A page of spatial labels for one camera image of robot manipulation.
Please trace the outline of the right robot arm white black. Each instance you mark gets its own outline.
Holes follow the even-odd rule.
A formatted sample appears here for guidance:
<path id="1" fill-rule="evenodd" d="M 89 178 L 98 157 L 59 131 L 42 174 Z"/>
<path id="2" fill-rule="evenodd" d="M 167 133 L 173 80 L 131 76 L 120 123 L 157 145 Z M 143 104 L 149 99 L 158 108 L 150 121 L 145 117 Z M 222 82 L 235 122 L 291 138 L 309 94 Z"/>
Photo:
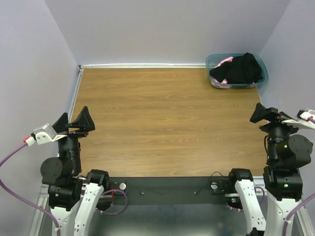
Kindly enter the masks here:
<path id="1" fill-rule="evenodd" d="M 267 215 L 263 216 L 250 170 L 232 169 L 226 186 L 239 195 L 249 236 L 290 236 L 295 213 L 309 201 L 301 200 L 303 181 L 299 168 L 310 164 L 313 151 L 313 143 L 297 132 L 315 128 L 315 112 L 304 109 L 296 118 L 291 118 L 276 108 L 257 103 L 250 122 L 262 120 L 267 121 L 260 126 L 260 130 L 267 133 L 264 141 L 267 161 L 263 173 Z"/>

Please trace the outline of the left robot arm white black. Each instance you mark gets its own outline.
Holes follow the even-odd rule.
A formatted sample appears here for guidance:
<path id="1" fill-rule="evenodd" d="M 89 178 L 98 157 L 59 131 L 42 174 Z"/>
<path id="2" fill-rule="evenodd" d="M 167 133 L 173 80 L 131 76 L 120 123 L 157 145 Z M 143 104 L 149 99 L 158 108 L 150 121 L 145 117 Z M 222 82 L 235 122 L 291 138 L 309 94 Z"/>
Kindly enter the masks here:
<path id="1" fill-rule="evenodd" d="M 85 236 L 101 194 L 109 189 L 107 171 L 93 169 L 86 179 L 78 177 L 82 171 L 79 140 L 94 131 L 95 124 L 85 106 L 73 122 L 63 113 L 52 128 L 59 155 L 46 159 L 40 173 L 42 183 L 48 185 L 48 205 L 56 220 L 54 235 Z"/>

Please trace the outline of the black t shirt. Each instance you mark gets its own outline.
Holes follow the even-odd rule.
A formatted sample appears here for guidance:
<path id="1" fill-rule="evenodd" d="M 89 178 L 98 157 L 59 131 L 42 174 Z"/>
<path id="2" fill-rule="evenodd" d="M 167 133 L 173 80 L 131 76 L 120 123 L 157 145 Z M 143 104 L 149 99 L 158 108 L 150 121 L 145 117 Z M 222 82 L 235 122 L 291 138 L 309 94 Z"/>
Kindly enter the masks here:
<path id="1" fill-rule="evenodd" d="M 233 67 L 226 75 L 229 84 L 251 84 L 262 80 L 262 70 L 253 54 L 234 57 Z"/>

